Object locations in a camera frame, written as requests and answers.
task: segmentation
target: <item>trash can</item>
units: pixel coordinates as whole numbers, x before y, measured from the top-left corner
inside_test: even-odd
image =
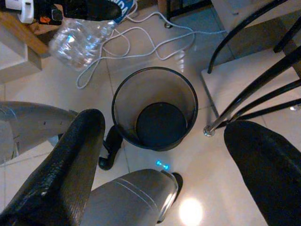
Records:
[[[149,67],[128,76],[112,103],[112,117],[120,135],[138,147],[155,151],[180,144],[197,114],[198,99],[191,83],[164,67]]]

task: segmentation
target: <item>power cord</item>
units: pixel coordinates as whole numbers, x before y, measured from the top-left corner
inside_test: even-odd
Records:
[[[153,13],[151,13],[149,16],[147,16],[146,18],[144,18],[144,19],[142,19],[142,20],[134,20],[134,19],[131,18],[130,16],[131,16],[132,14],[134,14],[134,13],[136,12],[137,8],[138,8],[137,1],[135,1],[134,6],[135,6],[134,10],[126,16],[126,19],[129,20],[129,21],[131,21],[131,22],[133,22],[133,23],[142,23],[142,22],[146,21],[147,19],[149,19],[150,17],[152,17],[152,16],[154,16],[154,15],[159,15],[166,23],[172,25],[173,27],[186,29],[186,30],[189,30],[190,32],[189,32],[189,33],[186,33],[186,34],[183,34],[183,35],[180,35],[180,36],[177,36],[177,37],[172,38],[172,39],[165,40],[165,41],[160,42],[158,45],[155,46],[154,41],[152,40],[152,38],[151,38],[151,36],[149,35],[149,33],[148,33],[145,29],[143,29],[143,28],[141,28],[141,27],[132,27],[132,28],[129,28],[129,29],[123,31],[123,32],[119,32],[117,29],[114,29],[114,31],[112,32],[110,38],[109,38],[108,40],[104,41],[104,42],[101,44],[101,46],[100,46],[100,54],[99,54],[99,58],[96,59],[95,61],[93,61],[93,62],[92,62],[92,63],[91,63],[91,64],[90,64],[90,65],[89,65],[82,73],[80,73],[80,75],[77,77],[77,80],[76,80],[76,87],[77,87],[78,89],[83,89],[83,88],[85,88],[85,87],[89,84],[89,82],[91,81],[92,76],[93,76],[93,74],[94,74],[94,72],[95,72],[97,66],[99,65],[100,61],[103,60],[103,59],[127,59],[127,58],[134,58],[134,57],[146,57],[146,56],[149,56],[149,55],[151,55],[151,54],[153,54],[153,53],[155,52],[156,55],[157,55],[157,57],[158,57],[158,59],[160,59],[160,60],[167,60],[167,59],[169,59],[170,57],[174,56],[175,54],[179,53],[180,51],[183,51],[183,50],[189,48],[189,47],[193,44],[193,42],[194,42],[194,40],[195,40],[195,34],[197,34],[197,33],[213,35],[213,34],[220,34],[220,33],[226,32],[226,31],[218,31],[218,32],[193,31],[190,27],[180,26],[180,25],[176,25],[176,24],[171,23],[171,22],[168,21],[168,20],[167,20],[160,12],[153,12]],[[146,36],[149,38],[149,40],[150,40],[150,42],[151,42],[151,45],[153,46],[154,49],[153,49],[151,52],[149,52],[149,53],[127,56],[128,53],[129,53],[129,51],[130,51],[130,49],[131,49],[131,43],[130,43],[129,39],[128,39],[124,34],[125,34],[125,33],[128,33],[129,31],[132,31],[132,30],[141,30],[141,31],[143,31],[143,32],[146,34]],[[186,46],[184,46],[184,47],[180,48],[179,50],[177,50],[177,51],[175,51],[175,52],[169,54],[169,55],[166,56],[166,57],[161,57],[161,56],[159,55],[159,53],[158,53],[158,48],[161,47],[162,45],[167,44],[167,43],[172,42],[172,41],[175,41],[175,40],[178,40],[178,39],[182,39],[182,38],[187,37],[187,36],[190,36],[190,35],[193,35],[193,37],[192,37],[191,41],[189,42],[189,44],[187,44]],[[128,44],[126,52],[125,52],[124,54],[122,54],[122,55],[118,55],[118,54],[111,53],[110,51],[108,51],[108,50],[104,47],[104,45],[105,45],[106,43],[108,43],[109,41],[111,41],[111,40],[113,40],[113,39],[116,39],[116,38],[118,38],[118,37],[123,37],[123,38],[127,41],[127,44]],[[112,55],[112,56],[102,56],[103,51],[105,51],[106,53],[108,53],[108,54],[110,54],[110,55]],[[89,70],[90,67],[92,67],[93,65],[95,65],[95,66],[94,66],[92,72],[90,73],[90,75],[89,75],[87,81],[86,81],[82,86],[80,86],[80,85],[79,85],[79,81],[80,81],[81,77],[82,77],[83,74],[84,74],[87,70]]]

